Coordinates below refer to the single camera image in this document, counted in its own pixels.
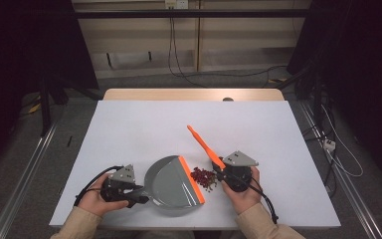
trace human hand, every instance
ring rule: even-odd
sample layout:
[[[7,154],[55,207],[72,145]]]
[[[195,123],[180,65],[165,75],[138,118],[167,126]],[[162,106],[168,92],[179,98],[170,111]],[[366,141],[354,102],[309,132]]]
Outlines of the human hand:
[[[88,191],[79,203],[79,207],[85,211],[95,214],[99,217],[103,217],[107,212],[122,209],[128,205],[128,201],[114,201],[106,202],[100,196],[100,189],[103,185],[105,179],[107,179],[108,174],[102,175],[95,183],[90,187]]]
[[[254,180],[260,180],[260,172],[256,167],[251,167],[251,173],[253,175]],[[250,184],[256,188],[259,188],[259,185],[254,180],[251,180]],[[260,201],[262,200],[262,196],[251,188],[248,188],[243,192],[235,192],[228,186],[228,184],[225,181],[222,181],[222,187],[226,195],[228,195],[229,199],[231,199],[232,205],[234,206],[234,209],[238,215],[243,213],[250,207],[256,205],[257,203],[260,203]]]

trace orange dustpan edge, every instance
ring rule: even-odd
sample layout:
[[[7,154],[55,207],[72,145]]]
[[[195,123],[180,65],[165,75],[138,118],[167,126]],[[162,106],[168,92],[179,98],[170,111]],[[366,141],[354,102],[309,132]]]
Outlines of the orange dustpan edge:
[[[191,186],[193,187],[195,193],[197,194],[198,201],[200,203],[206,202],[204,199],[203,193],[201,193],[200,188],[197,185],[197,182],[191,177],[191,171],[190,168],[188,167],[187,162],[185,161],[185,158],[183,156],[179,156],[179,161],[181,162],[182,168],[184,168],[185,173],[188,176],[189,181],[191,182]]]

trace white table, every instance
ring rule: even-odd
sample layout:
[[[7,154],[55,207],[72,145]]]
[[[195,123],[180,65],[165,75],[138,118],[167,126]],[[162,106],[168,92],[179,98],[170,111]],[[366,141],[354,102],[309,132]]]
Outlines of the white table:
[[[339,220],[322,185],[287,102],[102,101],[50,222],[62,226],[75,195],[99,172],[132,163],[143,184],[156,160],[181,154],[190,168],[210,169],[205,151],[191,135],[191,124],[218,155],[240,150],[257,160],[261,184],[279,223],[330,228]],[[206,203],[165,210],[151,202],[106,215],[110,229],[236,229],[235,212],[220,186],[202,189]]]

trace dustpan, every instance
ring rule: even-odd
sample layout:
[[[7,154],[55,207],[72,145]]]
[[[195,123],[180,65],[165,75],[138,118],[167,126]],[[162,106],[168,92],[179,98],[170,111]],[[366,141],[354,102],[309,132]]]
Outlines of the dustpan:
[[[181,209],[205,202],[183,156],[171,155],[148,168],[144,186],[131,196],[147,196],[154,204],[167,209]]]

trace orange brush handle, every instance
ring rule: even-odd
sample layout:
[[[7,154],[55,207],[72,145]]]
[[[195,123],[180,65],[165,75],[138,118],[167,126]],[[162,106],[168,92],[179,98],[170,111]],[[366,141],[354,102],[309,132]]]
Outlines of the orange brush handle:
[[[207,155],[209,155],[210,159],[212,159],[212,161],[214,163],[216,163],[222,170],[226,167],[225,163],[223,163],[222,160],[220,160],[219,156],[216,154],[215,151],[213,151],[207,144],[206,142],[203,140],[203,138],[201,138],[201,136],[196,132],[194,131],[194,129],[191,127],[191,125],[187,125],[188,129],[191,131],[192,135],[195,137],[195,139],[200,143],[200,145],[204,148],[204,150],[206,150],[206,153]]]

